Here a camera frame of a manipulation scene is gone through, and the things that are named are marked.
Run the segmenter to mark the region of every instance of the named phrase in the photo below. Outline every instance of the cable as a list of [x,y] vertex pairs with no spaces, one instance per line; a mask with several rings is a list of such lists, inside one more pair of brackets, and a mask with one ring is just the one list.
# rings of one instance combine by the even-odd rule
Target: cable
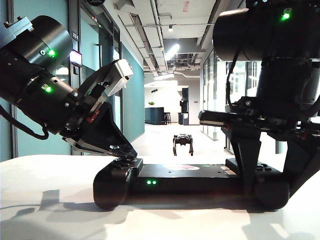
[[317,100],[314,102],[314,104],[309,107],[309,109],[303,111],[303,115],[307,118],[312,117],[320,110],[320,95],[318,96]]
[[228,76],[226,77],[226,90],[225,90],[226,91],[226,100],[227,100],[230,107],[232,105],[231,99],[230,99],[230,76],[231,76],[232,72],[234,71],[234,68],[236,66],[236,62],[237,62],[238,56],[240,54],[240,51],[241,51],[241,46],[238,47],[238,49],[233,57],[231,67],[228,72]]
[[14,119],[9,113],[7,113],[7,111],[1,105],[0,105],[0,115],[2,115],[9,123],[16,126],[18,129],[24,131],[26,134],[29,134],[37,139],[46,140],[49,137],[49,133],[45,124],[43,125],[41,124],[44,135],[39,135],[39,134],[36,134],[34,131],[32,131],[26,125]]
[[246,35],[247,31],[249,30],[248,22],[249,22],[249,19],[250,19],[250,16],[251,16],[251,12],[252,12],[251,9],[249,9],[248,12],[247,12],[247,18],[243,21],[243,27],[246,27],[246,29],[244,31],[243,38],[242,38],[242,40],[240,40],[240,44],[238,45],[238,48],[237,48],[237,50],[236,50],[236,52],[234,54],[234,57],[233,57],[233,60],[232,60],[232,63],[231,63],[231,67],[230,67],[229,72],[228,72],[228,76],[226,77],[225,94],[226,94],[226,100],[227,100],[227,103],[230,106],[230,109],[232,108],[232,103],[231,103],[231,99],[230,99],[230,76],[234,71],[237,59],[238,59],[239,54],[240,54],[241,49],[242,49],[242,46],[245,43],[245,35]]

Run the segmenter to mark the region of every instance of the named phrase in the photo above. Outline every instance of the bar stool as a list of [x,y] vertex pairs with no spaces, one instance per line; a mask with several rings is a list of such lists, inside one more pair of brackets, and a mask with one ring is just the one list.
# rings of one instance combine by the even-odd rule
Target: bar stool
[[165,124],[171,124],[171,115],[170,112],[165,112],[164,113],[164,122]]

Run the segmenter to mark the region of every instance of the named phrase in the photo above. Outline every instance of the black cylindrical motor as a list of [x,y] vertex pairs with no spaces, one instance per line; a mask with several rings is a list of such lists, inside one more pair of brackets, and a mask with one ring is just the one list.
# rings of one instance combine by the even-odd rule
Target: black cylindrical motor
[[262,61],[256,97],[262,114],[305,120],[319,82],[320,6],[261,6],[220,14],[213,46],[224,61]]
[[73,89],[52,71],[71,52],[69,33],[56,20],[38,16],[26,30],[0,49],[0,97],[56,134],[77,99]]

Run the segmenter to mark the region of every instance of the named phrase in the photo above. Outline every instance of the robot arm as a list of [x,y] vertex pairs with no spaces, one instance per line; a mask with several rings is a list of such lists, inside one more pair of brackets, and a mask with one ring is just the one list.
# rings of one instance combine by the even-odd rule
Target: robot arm
[[1,115],[39,139],[47,139],[51,132],[82,152],[136,158],[137,152],[114,123],[111,105],[105,102],[133,75],[125,59],[103,66],[73,89],[50,73],[73,48],[69,33],[56,20],[18,18],[14,24],[5,23],[1,35],[0,97],[40,124],[44,135],[12,119],[3,108]]
[[320,97],[316,99],[319,1],[246,3],[249,9],[220,14],[213,29],[213,45],[222,60],[232,61],[231,66],[236,60],[262,61],[256,97],[243,96],[231,103],[227,84],[227,112],[202,111],[200,124],[221,127],[229,138],[245,193],[251,191],[257,175],[261,132],[287,141],[283,172],[261,178],[261,190],[256,191],[279,183],[291,197],[320,170],[320,124],[310,121],[320,110]]

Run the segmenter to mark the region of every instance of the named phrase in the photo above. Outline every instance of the ceiling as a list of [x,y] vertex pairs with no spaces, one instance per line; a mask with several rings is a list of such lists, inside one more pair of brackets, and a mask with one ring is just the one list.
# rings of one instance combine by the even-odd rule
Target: ceiling
[[[221,5],[219,10],[225,11],[231,3],[233,7],[241,0],[112,1],[143,56],[145,72],[151,72],[155,77],[177,72],[194,79],[200,77],[200,61],[206,47],[212,47],[208,46],[212,36],[206,32],[213,28],[214,15],[219,12],[217,7]],[[175,44],[180,45],[178,52],[166,60],[165,54]]]

